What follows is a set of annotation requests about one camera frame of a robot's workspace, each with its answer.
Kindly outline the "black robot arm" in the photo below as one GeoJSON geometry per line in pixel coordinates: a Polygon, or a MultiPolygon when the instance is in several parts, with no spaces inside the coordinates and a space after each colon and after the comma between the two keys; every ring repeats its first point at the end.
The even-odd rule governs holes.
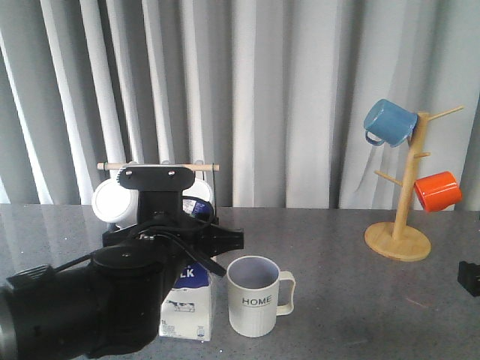
{"type": "Polygon", "coordinates": [[[195,165],[125,164],[116,178],[138,193],[136,223],[105,232],[78,259],[16,273],[1,287],[3,359],[74,359],[135,353],[158,334],[161,305],[183,269],[199,263],[217,276],[215,257],[242,249],[240,230],[214,210],[194,217],[183,192],[195,165]]]}

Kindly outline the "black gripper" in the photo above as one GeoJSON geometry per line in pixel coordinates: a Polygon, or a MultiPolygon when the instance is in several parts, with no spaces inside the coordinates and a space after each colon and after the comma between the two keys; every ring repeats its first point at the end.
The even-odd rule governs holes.
{"type": "Polygon", "coordinates": [[[208,215],[192,217],[183,210],[183,191],[195,181],[186,166],[125,164],[116,181],[138,192],[136,224],[103,234],[103,246],[134,245],[147,249],[168,269],[202,263],[221,270],[211,258],[244,247],[244,233],[218,225],[211,204],[208,215]]]}
{"type": "Polygon", "coordinates": [[[479,265],[473,262],[460,261],[457,282],[472,296],[480,296],[479,265]]]}

